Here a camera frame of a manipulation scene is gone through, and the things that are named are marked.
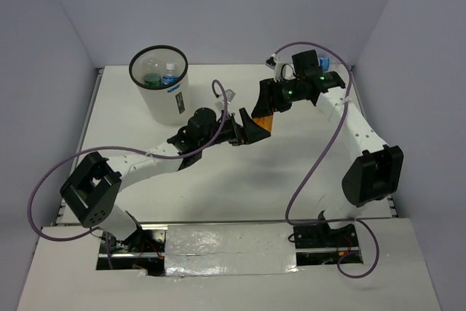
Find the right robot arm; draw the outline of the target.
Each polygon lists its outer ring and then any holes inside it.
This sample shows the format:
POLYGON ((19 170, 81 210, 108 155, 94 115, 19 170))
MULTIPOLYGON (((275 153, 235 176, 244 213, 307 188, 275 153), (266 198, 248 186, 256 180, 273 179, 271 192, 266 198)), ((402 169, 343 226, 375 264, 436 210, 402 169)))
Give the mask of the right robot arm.
POLYGON ((341 180, 342 199, 323 210, 311 224, 293 223, 296 246, 313 241, 332 246, 349 237, 351 220, 358 218, 367 204, 397 190, 403 152, 375 133, 350 99, 352 82, 323 67, 315 50, 293 55, 290 77, 285 76, 288 63, 277 54, 272 54, 266 65, 273 69, 274 76, 259 82, 252 112, 259 129, 270 135, 276 112, 288 111, 298 101, 310 101, 335 126, 331 140, 342 137, 349 151, 352 164, 341 180))

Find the small orange juice bottle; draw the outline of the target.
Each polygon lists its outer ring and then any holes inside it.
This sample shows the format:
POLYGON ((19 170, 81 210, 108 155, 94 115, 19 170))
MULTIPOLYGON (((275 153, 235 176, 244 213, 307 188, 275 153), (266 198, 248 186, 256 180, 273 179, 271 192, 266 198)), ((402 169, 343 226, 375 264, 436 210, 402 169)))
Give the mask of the small orange juice bottle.
POLYGON ((265 117, 254 117, 253 121, 261 128, 265 129, 268 133, 272 132, 273 115, 265 117))

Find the blue label water bottle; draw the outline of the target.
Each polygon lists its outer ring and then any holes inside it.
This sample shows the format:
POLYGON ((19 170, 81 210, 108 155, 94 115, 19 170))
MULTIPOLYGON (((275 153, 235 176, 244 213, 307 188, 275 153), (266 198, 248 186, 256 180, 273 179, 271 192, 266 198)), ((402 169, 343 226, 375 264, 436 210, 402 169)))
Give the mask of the blue label water bottle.
POLYGON ((162 85, 168 86, 178 80, 178 75, 176 71, 177 67, 175 63, 167 63, 165 73, 162 76, 162 85))

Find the green label clear bottle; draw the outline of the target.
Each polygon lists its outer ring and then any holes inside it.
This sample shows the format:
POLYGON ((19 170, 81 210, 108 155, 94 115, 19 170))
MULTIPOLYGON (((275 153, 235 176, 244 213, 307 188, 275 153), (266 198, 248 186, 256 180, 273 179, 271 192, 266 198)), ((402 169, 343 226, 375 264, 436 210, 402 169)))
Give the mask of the green label clear bottle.
POLYGON ((155 58, 146 58, 141 64, 142 83, 147 87, 161 87, 162 75, 159 62, 155 58))

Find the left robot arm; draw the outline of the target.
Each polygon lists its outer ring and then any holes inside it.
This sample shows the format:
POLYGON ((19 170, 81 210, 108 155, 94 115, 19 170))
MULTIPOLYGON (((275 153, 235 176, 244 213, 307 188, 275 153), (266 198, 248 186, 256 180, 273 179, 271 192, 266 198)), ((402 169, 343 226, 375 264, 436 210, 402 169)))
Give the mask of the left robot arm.
POLYGON ((212 109, 197 109, 177 134, 149 151, 104 157, 86 155, 60 189, 60 194, 85 228, 97 227, 116 238, 125 251, 137 250, 148 238, 139 222, 119 208, 117 195, 127 187, 165 173, 175 173, 201 159, 200 147, 223 142, 249 145, 270 137, 271 116, 252 118, 240 109, 234 116, 217 117, 212 109))

